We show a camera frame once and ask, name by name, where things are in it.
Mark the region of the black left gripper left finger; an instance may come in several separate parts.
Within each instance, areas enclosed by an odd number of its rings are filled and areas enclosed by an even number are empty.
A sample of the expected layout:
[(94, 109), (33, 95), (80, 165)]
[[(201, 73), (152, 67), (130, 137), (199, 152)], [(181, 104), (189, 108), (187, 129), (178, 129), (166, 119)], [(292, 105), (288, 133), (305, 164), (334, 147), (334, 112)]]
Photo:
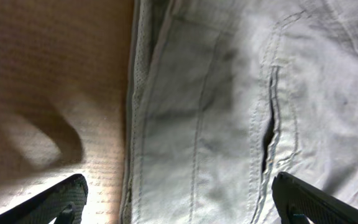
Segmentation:
[(0, 224), (80, 224), (87, 198), (85, 176), (73, 174), (0, 214)]

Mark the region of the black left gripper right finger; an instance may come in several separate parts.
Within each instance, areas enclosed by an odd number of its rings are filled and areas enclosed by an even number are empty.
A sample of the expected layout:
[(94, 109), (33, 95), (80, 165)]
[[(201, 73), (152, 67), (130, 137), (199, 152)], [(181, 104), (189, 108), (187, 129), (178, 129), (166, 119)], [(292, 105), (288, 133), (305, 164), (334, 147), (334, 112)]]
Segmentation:
[(272, 197), (282, 224), (358, 224), (358, 209), (287, 172), (279, 172)]

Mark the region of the grey shorts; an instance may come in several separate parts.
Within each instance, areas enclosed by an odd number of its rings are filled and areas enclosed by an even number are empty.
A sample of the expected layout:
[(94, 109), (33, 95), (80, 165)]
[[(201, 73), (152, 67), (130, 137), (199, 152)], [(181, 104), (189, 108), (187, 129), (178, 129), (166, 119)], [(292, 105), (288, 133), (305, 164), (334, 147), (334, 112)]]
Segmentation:
[(278, 223), (281, 171), (358, 208), (358, 0), (136, 1), (121, 223)]

